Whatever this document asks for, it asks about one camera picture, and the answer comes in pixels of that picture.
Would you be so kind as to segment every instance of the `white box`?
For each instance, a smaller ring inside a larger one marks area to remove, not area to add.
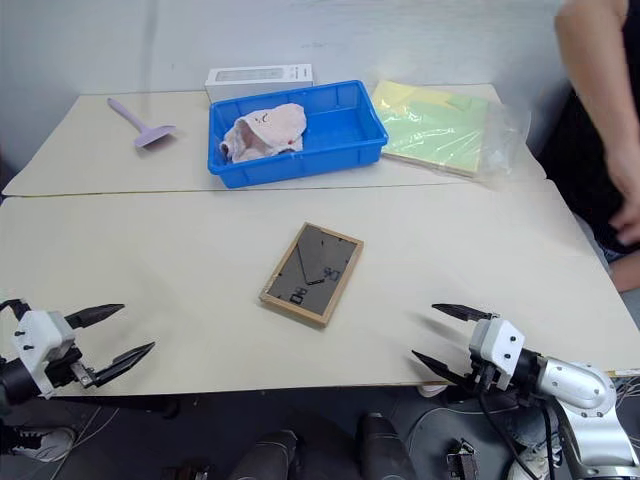
[[[211,103],[313,86],[311,64],[212,68],[204,84]]]

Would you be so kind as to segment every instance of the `hand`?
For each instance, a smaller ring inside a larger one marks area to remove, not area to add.
[[[611,219],[623,245],[640,242],[640,140],[607,151],[613,184],[624,197],[624,205]]]

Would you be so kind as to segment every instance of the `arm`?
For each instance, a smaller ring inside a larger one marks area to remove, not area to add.
[[[604,143],[613,183],[625,198],[611,220],[622,243],[640,241],[640,123],[622,27],[628,0],[574,0],[556,17],[569,78]]]
[[[640,252],[611,264],[611,279],[619,292],[640,288]]]

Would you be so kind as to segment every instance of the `wooden frame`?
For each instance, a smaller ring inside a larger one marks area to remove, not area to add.
[[[298,305],[293,305],[293,304],[291,304],[289,302],[286,302],[286,301],[281,300],[279,298],[276,298],[276,297],[274,297],[272,295],[269,295],[269,293],[268,293],[269,290],[271,289],[271,286],[273,285],[273,282],[275,282],[276,278],[278,278],[278,274],[282,271],[282,269],[284,268],[285,264],[287,263],[287,261],[291,257],[293,251],[295,250],[296,246],[298,245],[298,241],[300,239],[300,236],[302,235],[302,232],[308,226],[318,228],[319,230],[321,230],[323,233],[326,233],[327,235],[331,235],[333,237],[341,238],[343,240],[346,240],[347,242],[355,244],[355,248],[353,250],[353,253],[351,254],[351,257],[349,258],[349,263],[347,264],[346,268],[344,269],[344,272],[342,273],[342,277],[340,277],[340,280],[338,280],[338,285],[336,286],[336,289],[334,290],[333,294],[331,295],[331,299],[329,300],[329,303],[327,304],[327,307],[325,308],[325,310],[324,310],[322,315],[319,315],[319,314],[317,314],[315,312],[311,312],[309,310],[306,310],[305,308],[302,308],[302,307],[300,307]],[[265,302],[267,304],[270,304],[270,305],[273,305],[275,307],[281,308],[281,309],[285,310],[286,312],[293,313],[296,316],[302,317],[305,320],[309,320],[309,321],[313,322],[313,324],[315,324],[315,325],[319,325],[321,327],[326,327],[327,323],[329,323],[329,319],[331,318],[331,315],[333,314],[333,311],[336,308],[338,300],[342,296],[342,292],[344,291],[344,289],[345,289],[345,287],[347,285],[347,282],[349,281],[349,278],[351,277],[351,273],[353,272],[353,269],[355,268],[356,262],[358,261],[358,258],[360,258],[360,252],[362,252],[362,248],[363,247],[364,247],[364,242],[362,240],[357,240],[357,239],[355,239],[353,237],[349,237],[347,235],[343,235],[341,233],[334,232],[333,230],[329,230],[328,228],[319,227],[318,225],[314,225],[312,223],[305,222],[304,225],[302,225],[302,228],[300,229],[300,231],[298,231],[298,234],[296,235],[296,237],[293,240],[293,242],[291,242],[291,245],[289,245],[289,248],[287,249],[285,254],[282,256],[282,259],[280,260],[280,262],[276,266],[275,270],[271,274],[271,277],[269,277],[269,281],[267,282],[265,287],[262,289],[262,293],[260,294],[260,300],[262,300],[263,302]]]

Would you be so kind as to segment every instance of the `pink towel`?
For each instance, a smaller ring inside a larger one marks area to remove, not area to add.
[[[299,152],[305,128],[307,118],[304,109],[295,103],[271,110],[256,110],[235,121],[220,143],[220,150],[233,163],[287,151]]]

